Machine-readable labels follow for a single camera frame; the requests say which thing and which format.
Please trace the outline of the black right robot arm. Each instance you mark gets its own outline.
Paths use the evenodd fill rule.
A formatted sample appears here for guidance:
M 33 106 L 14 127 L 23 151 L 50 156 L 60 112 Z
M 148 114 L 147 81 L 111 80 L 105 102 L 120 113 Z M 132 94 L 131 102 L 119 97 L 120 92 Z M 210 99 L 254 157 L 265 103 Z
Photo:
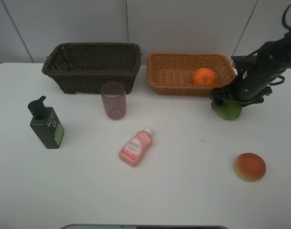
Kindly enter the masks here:
M 237 75 L 229 84 L 210 92 L 213 110 L 227 101 L 234 101 L 242 107 L 263 103 L 263 97 L 272 93 L 272 86 L 284 83 L 282 73 L 291 69 L 291 34 L 264 43 L 248 56 L 231 58 Z

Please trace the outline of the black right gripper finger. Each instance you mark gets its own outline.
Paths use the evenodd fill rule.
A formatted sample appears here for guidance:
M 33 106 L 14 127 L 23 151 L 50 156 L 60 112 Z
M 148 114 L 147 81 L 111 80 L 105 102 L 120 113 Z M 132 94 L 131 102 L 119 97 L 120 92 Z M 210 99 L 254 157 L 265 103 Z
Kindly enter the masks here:
M 211 108 L 212 110 L 217 110 L 223 106 L 223 99 L 218 97 L 211 98 Z

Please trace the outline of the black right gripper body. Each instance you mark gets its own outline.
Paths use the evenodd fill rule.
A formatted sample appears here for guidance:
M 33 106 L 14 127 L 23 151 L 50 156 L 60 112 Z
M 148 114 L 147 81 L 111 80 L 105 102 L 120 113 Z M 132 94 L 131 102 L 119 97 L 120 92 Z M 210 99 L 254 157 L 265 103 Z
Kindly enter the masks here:
M 271 93 L 268 85 L 272 82 L 272 74 L 254 69 L 237 74 L 229 84 L 215 88 L 210 93 L 212 97 L 222 98 L 223 101 L 231 100 L 241 105 L 262 103 L 263 96 Z

